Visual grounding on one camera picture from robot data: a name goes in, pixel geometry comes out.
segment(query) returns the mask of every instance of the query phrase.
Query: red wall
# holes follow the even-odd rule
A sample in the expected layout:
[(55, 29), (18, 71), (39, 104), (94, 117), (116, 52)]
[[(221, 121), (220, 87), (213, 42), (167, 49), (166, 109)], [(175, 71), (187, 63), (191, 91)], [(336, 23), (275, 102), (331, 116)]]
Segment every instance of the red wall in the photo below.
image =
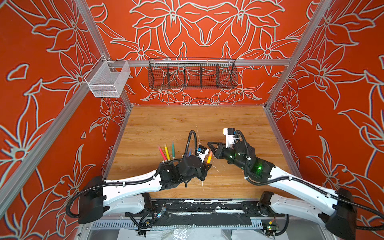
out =
[[(72, 0), (3, 3), (0, 187), (100, 57)], [(104, 172), (126, 113), (121, 99), (88, 93), (0, 220), (0, 238), (72, 239), (78, 224), (65, 205)]]
[[(114, 60), (155, 57), (289, 58), (318, 1), (88, 0)], [(135, 105), (263, 104), (283, 66), (239, 67), (232, 90), (151, 90), (147, 69), (131, 68)]]
[[(334, 1), (272, 114), (304, 179), (383, 212), (384, 5)], [(379, 225), (359, 211), (359, 225)], [(384, 238), (358, 230), (356, 239)]]

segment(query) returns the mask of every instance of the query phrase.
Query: green marker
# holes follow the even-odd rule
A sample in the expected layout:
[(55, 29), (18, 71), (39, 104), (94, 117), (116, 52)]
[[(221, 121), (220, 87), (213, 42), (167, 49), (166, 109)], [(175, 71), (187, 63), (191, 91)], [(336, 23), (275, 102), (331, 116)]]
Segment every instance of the green marker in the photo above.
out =
[(172, 159), (175, 159), (175, 142), (172, 141)]

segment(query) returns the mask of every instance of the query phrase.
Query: red marker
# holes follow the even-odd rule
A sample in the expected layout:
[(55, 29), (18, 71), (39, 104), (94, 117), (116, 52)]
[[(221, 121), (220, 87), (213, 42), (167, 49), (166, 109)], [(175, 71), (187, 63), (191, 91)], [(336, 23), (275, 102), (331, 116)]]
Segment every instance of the red marker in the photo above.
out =
[(157, 147), (159, 148), (159, 151), (160, 151), (160, 153), (161, 153), (161, 156), (163, 156), (164, 161), (167, 161), (167, 158), (166, 158), (166, 156), (164, 155), (164, 152), (163, 152), (163, 150), (161, 149), (160, 145), (158, 145)]

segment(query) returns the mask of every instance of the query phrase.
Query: white wire basket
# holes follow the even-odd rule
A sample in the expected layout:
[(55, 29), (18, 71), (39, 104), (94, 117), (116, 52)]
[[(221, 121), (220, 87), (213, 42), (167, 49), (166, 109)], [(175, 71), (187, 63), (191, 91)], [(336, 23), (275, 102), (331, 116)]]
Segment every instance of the white wire basket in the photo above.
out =
[(131, 74), (131, 69), (126, 61), (120, 71), (110, 67), (104, 56), (92, 67), (85, 77), (88, 87), (95, 97), (118, 98)]

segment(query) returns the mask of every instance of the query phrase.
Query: wood grain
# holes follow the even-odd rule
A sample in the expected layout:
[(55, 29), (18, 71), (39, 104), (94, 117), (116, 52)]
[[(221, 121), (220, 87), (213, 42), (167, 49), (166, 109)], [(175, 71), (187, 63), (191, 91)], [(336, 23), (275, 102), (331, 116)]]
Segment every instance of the wood grain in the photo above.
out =
[[(262, 107), (135, 106), (108, 179), (133, 177), (156, 169), (163, 160), (158, 144), (164, 149), (166, 142), (171, 150), (174, 140), (176, 158), (181, 158), (192, 129), (197, 134), (198, 144), (203, 146), (207, 146), (209, 141), (225, 142), (225, 127), (241, 130), (247, 142), (256, 149), (258, 157), (289, 171)], [(251, 185), (244, 180), (240, 168), (228, 165), (223, 159), (213, 157), (211, 163), (212, 168), (204, 183), (195, 178), (187, 188), (180, 184), (174, 189), (151, 193), (151, 197), (258, 199), (263, 191), (291, 196), (273, 187)]]

